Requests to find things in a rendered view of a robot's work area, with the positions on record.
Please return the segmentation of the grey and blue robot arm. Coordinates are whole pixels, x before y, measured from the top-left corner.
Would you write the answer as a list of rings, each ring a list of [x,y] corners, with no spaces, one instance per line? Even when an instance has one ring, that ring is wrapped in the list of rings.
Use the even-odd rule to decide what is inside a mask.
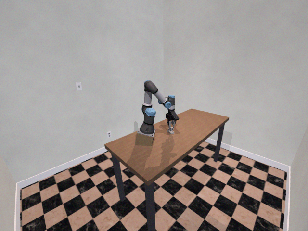
[[[158,99],[159,104],[162,104],[166,109],[170,110],[175,109],[175,96],[169,95],[168,97],[164,97],[155,84],[150,80],[144,82],[144,91],[144,103],[141,109],[144,114],[144,121],[140,127],[140,131],[144,134],[153,134],[156,111],[152,108],[152,94]],[[175,121],[179,120],[175,111],[170,111],[170,114]]]

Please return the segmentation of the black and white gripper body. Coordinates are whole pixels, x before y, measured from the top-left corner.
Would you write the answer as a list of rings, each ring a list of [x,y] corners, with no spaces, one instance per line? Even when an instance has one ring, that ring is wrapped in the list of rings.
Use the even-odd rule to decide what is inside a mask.
[[[170,111],[174,111],[175,109],[173,109],[173,110],[170,110],[170,109],[168,109],[168,113],[166,114],[166,119],[168,120],[168,118],[169,118],[169,120],[171,121],[171,120],[174,120],[173,119],[173,117],[172,117],[172,115],[170,114]]]

